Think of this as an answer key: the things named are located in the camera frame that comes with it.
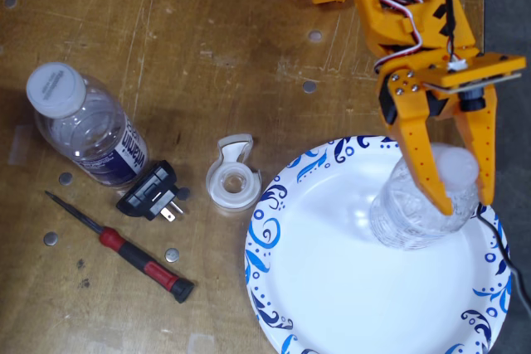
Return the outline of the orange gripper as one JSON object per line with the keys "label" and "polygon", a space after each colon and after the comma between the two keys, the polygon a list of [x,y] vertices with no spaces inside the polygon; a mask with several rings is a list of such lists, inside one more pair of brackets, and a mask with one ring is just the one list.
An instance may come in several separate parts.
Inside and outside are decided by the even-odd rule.
{"label": "orange gripper", "polygon": [[452,60],[443,50],[424,51],[386,62],[378,77],[378,101],[384,123],[391,126],[419,190],[443,214],[452,213],[451,199],[441,181],[426,127],[429,117],[455,120],[465,147],[479,166],[476,179],[480,201],[491,205],[495,187],[495,123],[497,94],[469,89],[480,81],[481,53],[457,52]]}

